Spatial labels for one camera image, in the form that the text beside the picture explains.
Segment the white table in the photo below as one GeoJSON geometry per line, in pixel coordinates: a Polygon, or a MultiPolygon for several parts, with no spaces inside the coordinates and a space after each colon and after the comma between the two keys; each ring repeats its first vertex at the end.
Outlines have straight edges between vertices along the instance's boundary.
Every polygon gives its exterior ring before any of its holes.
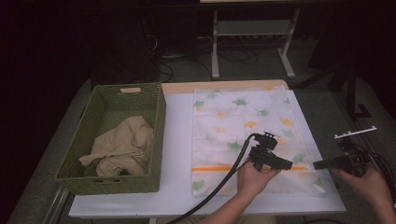
{"type": "MultiPolygon", "coordinates": [[[[163,167],[160,190],[155,193],[76,196],[70,217],[122,218],[177,216],[192,209],[203,197],[191,194],[192,106],[195,88],[247,87],[286,85],[283,81],[236,81],[208,83],[163,84],[167,103],[163,140],[163,167]]],[[[292,91],[288,93],[299,129],[314,160],[321,160],[318,148],[305,122],[292,91]]],[[[325,193],[315,196],[259,195],[245,211],[246,214],[318,214],[345,212],[346,209],[334,187],[328,171],[318,171],[325,193]]],[[[216,196],[197,211],[210,214],[230,197],[216,196]]]]}

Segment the person's right hand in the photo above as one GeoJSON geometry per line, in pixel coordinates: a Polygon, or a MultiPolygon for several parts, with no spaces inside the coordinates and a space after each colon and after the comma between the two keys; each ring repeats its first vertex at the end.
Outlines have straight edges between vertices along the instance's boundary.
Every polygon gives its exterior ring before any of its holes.
{"type": "Polygon", "coordinates": [[[350,175],[341,169],[332,169],[340,178],[345,180],[356,194],[369,204],[387,202],[393,204],[390,191],[384,177],[371,166],[367,166],[362,177],[350,175]]]}

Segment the brown garment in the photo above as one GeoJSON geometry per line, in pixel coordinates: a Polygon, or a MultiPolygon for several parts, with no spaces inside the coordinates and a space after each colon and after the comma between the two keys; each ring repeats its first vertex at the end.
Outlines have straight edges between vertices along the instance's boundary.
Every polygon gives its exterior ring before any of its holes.
{"type": "Polygon", "coordinates": [[[98,137],[91,155],[79,160],[86,167],[96,166],[99,176],[119,175],[127,170],[131,175],[148,172],[153,147],[153,130],[143,117],[129,117],[98,137]]]}

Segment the green basket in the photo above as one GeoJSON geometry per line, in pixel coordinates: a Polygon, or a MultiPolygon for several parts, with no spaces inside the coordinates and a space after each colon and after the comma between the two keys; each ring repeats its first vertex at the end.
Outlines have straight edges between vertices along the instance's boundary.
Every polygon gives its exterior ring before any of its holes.
{"type": "Polygon", "coordinates": [[[166,102],[161,83],[96,86],[55,180],[77,195],[158,191],[165,115],[166,102]],[[116,128],[131,116],[143,116],[154,129],[148,173],[102,177],[88,172],[78,159],[91,154],[97,136],[116,128]]]}

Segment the orange stripe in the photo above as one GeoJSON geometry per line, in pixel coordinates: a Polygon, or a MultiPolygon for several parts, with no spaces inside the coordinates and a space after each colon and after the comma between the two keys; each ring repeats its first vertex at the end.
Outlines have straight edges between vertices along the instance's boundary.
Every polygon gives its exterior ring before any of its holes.
{"type": "MultiPolygon", "coordinates": [[[[262,171],[269,171],[271,167],[268,166],[263,166],[262,171]]],[[[302,170],[307,170],[308,168],[306,166],[292,166],[291,170],[292,171],[302,171],[302,170]]],[[[193,172],[216,172],[216,171],[230,171],[231,166],[195,166],[192,167],[191,170],[193,172]]]]}

